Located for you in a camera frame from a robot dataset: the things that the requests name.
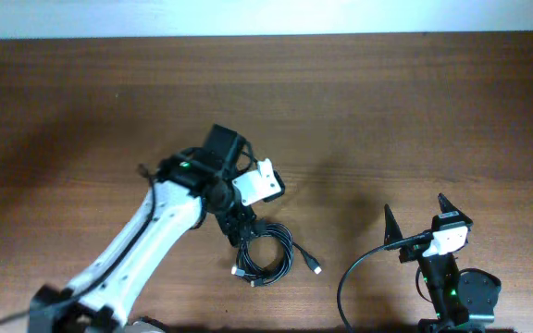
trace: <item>usb connector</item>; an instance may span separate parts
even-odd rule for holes
[[[320,267],[320,263],[315,257],[306,252],[302,252],[302,255],[304,256],[305,264],[312,270],[312,272],[316,274],[320,274],[320,272],[322,272],[322,267]]]
[[[231,268],[231,274],[238,277],[243,277],[246,275],[246,272],[243,269],[239,269],[236,265],[234,265]]]
[[[265,285],[265,281],[262,278],[250,281],[251,287],[261,287]]]

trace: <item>black wire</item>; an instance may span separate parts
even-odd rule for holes
[[[416,269],[416,275],[415,275],[416,292],[418,292],[419,296],[421,296],[421,298],[423,298],[423,300],[425,300],[427,302],[430,302],[430,303],[433,303],[427,297],[425,297],[425,295],[423,295],[423,291],[421,291],[421,287],[418,285],[418,277],[420,275],[421,275],[421,267],[418,267]]]
[[[137,240],[145,232],[145,230],[147,229],[147,227],[149,226],[149,224],[152,222],[152,220],[154,218],[155,202],[156,202],[154,176],[151,175],[149,173],[149,171],[147,170],[147,168],[145,168],[145,166],[143,166],[143,165],[139,165],[138,172],[144,178],[146,178],[148,183],[149,183],[149,187],[150,187],[151,193],[152,193],[152,207],[150,209],[149,214],[147,215],[147,218],[143,222],[142,226],[139,228],[139,230],[137,231],[135,236],[129,241],[127,246],[123,249],[123,251],[117,257],[117,260],[115,260],[114,263],[112,263],[112,265],[109,266],[106,269],[106,271],[99,278],[97,278],[90,286],[88,286],[85,290],[82,290],[82,291],[72,295],[68,299],[66,299],[64,301],[61,301],[61,302],[48,304],[48,305],[39,307],[37,309],[28,309],[28,310],[24,310],[24,311],[21,311],[21,312],[17,312],[15,314],[10,314],[10,315],[0,319],[0,326],[7,325],[7,324],[9,324],[9,323],[11,323],[13,321],[16,321],[16,320],[24,317],[24,316],[34,316],[34,315],[38,315],[38,314],[40,314],[42,312],[57,311],[57,310],[63,309],[65,307],[73,304],[74,302],[78,301],[84,295],[86,295],[89,292],[91,292],[91,291],[95,290],[96,288],[98,288],[98,286],[100,286],[104,282],[104,280],[106,280],[106,278],[108,278],[112,274],[112,272],[118,267],[118,265],[120,265],[120,262],[125,258],[125,256],[127,256],[127,254],[129,253],[130,249],[135,245]]]
[[[257,265],[248,253],[251,240],[243,240],[236,256],[236,265],[246,272],[244,277],[242,277],[246,281],[252,282],[261,279],[264,285],[268,286],[279,281],[291,270],[293,265],[293,240],[291,232],[280,223],[267,224],[265,230],[257,234],[256,237],[272,237],[279,241],[283,246],[284,252],[281,261],[272,270],[267,270]]]
[[[250,161],[248,161],[248,165],[245,168],[238,171],[238,175],[241,175],[245,173],[246,171],[250,170],[250,167],[252,167],[252,163],[256,164],[256,167],[258,167],[258,160],[254,157],[254,153],[252,151],[252,145],[249,142],[246,142],[244,145],[246,146],[248,153],[242,152],[242,154],[244,156],[247,156]]]
[[[200,228],[207,218],[207,202],[206,199],[201,199],[201,216],[199,220],[190,228],[190,230],[197,230]]]
[[[422,234],[415,235],[415,236],[412,236],[412,237],[409,237],[409,238],[406,238],[406,239],[403,239],[403,240],[397,240],[394,243],[378,246],[377,248],[371,250],[370,252],[360,256],[357,260],[355,260],[355,262],[351,266],[349,266],[349,269],[347,269],[347,271],[344,272],[344,274],[342,275],[342,278],[341,278],[341,282],[339,282],[339,288],[337,289],[337,306],[339,307],[339,314],[341,315],[342,322],[344,323],[345,327],[347,328],[347,330],[350,333],[354,333],[353,327],[351,327],[351,324],[349,324],[349,321],[347,320],[347,317],[344,315],[344,312],[342,310],[342,305],[341,305],[342,286],[344,285],[344,282],[347,279],[347,277],[349,276],[349,274],[351,274],[351,272],[357,266],[359,266],[359,264],[361,264],[368,256],[370,256],[370,255],[372,255],[374,253],[378,253],[380,251],[388,250],[388,249],[396,249],[396,248],[399,248],[401,246],[404,246],[404,245],[408,244],[411,241],[424,239],[426,237],[428,237],[428,234],[422,233]]]

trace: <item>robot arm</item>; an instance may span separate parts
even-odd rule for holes
[[[257,170],[237,168],[247,147]],[[143,286],[174,243],[206,213],[222,231],[242,237],[255,214],[250,207],[284,192],[270,160],[257,161],[238,133],[215,125],[202,148],[162,161],[151,189],[130,222],[108,248],[62,291],[42,287],[31,302],[29,332],[107,332],[124,327]]]
[[[458,269],[453,254],[467,244],[466,237],[473,222],[443,194],[440,193],[438,199],[441,214],[433,217],[431,230],[399,247],[401,263],[418,262],[437,314],[437,320],[422,319],[418,331],[481,333],[485,325],[495,320],[493,309],[499,298],[501,281],[479,269]],[[390,208],[386,205],[385,209],[385,243],[401,241],[400,228]]]
[[[188,189],[171,181],[155,183],[156,208],[152,222],[120,264],[97,289],[79,303],[99,311],[113,311],[113,319],[125,325],[137,296],[174,243],[202,216],[201,198],[188,195]],[[126,244],[142,226],[151,207],[151,191],[127,226],[96,261],[74,277],[67,288],[79,293],[96,281],[117,260]]]

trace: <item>black cable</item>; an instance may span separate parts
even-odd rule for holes
[[[207,218],[207,200],[203,198],[201,199],[201,216],[199,217],[199,220],[197,221],[197,223],[195,223],[194,226],[190,228],[190,230],[197,230],[198,228],[200,228],[205,222],[206,218]]]
[[[253,240],[260,237],[272,237],[279,241],[283,247],[284,256],[274,269],[267,270],[257,265],[250,257],[248,250],[252,240],[243,240],[240,244],[238,255],[236,256],[236,265],[231,273],[250,282],[253,287],[269,286],[279,281],[290,272],[291,267],[293,266],[293,246],[302,253],[306,264],[310,269],[317,274],[322,270],[316,258],[293,242],[291,232],[282,224],[267,224],[265,229],[255,236],[256,237]]]
[[[24,316],[33,316],[33,315],[37,315],[45,311],[57,311],[67,306],[70,306],[74,302],[77,302],[81,297],[85,296],[89,292],[98,288],[98,286],[100,286],[106,280],[106,278],[108,278],[112,274],[112,272],[118,267],[118,265],[120,265],[120,262],[125,258],[125,256],[127,256],[130,249],[135,245],[137,240],[141,237],[141,235],[145,232],[149,224],[152,222],[154,218],[154,213],[155,213],[156,197],[155,197],[154,176],[151,175],[149,173],[149,170],[147,170],[147,168],[143,165],[139,165],[139,167],[137,168],[137,171],[140,173],[141,176],[146,178],[149,183],[149,187],[152,193],[152,206],[142,226],[139,228],[135,236],[129,241],[127,246],[123,249],[123,251],[117,257],[117,260],[115,260],[114,263],[112,263],[112,265],[109,266],[106,269],[106,271],[99,278],[97,278],[90,286],[88,286],[85,290],[82,290],[61,302],[48,304],[37,309],[28,309],[28,310],[24,310],[21,312],[17,312],[15,314],[10,314],[0,319],[0,326],[7,325]]]
[[[250,167],[252,166],[253,163],[256,164],[256,167],[258,167],[258,160],[254,157],[254,152],[252,151],[252,145],[249,142],[246,142],[244,145],[246,146],[248,153],[242,151],[242,154],[248,157],[250,161],[248,161],[248,165],[245,168],[238,171],[238,175],[241,175],[245,173],[246,171],[250,170]]]
[[[393,243],[390,243],[390,244],[378,246],[377,248],[371,250],[370,252],[360,256],[357,260],[355,260],[355,262],[351,266],[349,266],[349,269],[347,269],[347,271],[344,272],[344,274],[342,275],[342,278],[341,278],[341,282],[339,282],[339,288],[337,289],[337,306],[339,307],[339,314],[341,315],[342,322],[344,323],[345,327],[347,328],[347,330],[350,333],[354,333],[353,327],[351,327],[351,324],[349,324],[349,321],[347,320],[347,317],[344,315],[344,312],[342,310],[342,305],[341,305],[342,286],[344,285],[344,282],[347,279],[347,277],[349,276],[349,274],[351,274],[351,272],[357,266],[359,266],[359,264],[361,264],[368,256],[370,256],[370,255],[372,255],[374,253],[378,253],[378,252],[383,251],[383,250],[397,249],[397,248],[400,248],[401,246],[404,246],[404,245],[406,245],[406,244],[408,244],[408,243],[410,243],[412,241],[427,239],[428,237],[429,237],[429,235],[424,232],[422,234],[418,234],[418,235],[415,235],[415,236],[412,236],[412,237],[409,237],[409,238],[406,238],[406,239],[403,239],[403,240],[397,240],[397,241],[395,241]]]
[[[425,297],[425,295],[423,295],[423,291],[421,291],[421,287],[418,285],[418,277],[420,277],[420,275],[421,275],[421,267],[418,267],[416,269],[416,275],[415,275],[416,292],[418,292],[418,295],[421,296],[423,300],[433,303],[430,299],[428,299],[427,297]]]

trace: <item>wood grain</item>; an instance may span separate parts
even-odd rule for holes
[[[341,274],[383,238],[430,225],[442,191],[475,221],[461,268],[502,279],[494,327],[533,332],[533,32],[0,41],[0,315],[63,286],[139,206],[135,166],[214,122],[285,179],[258,204],[323,265],[276,285],[233,278],[211,217],[179,240],[132,316],[173,326],[334,328]],[[268,262],[276,247],[256,245]],[[358,326],[434,315],[397,253],[343,294]]]

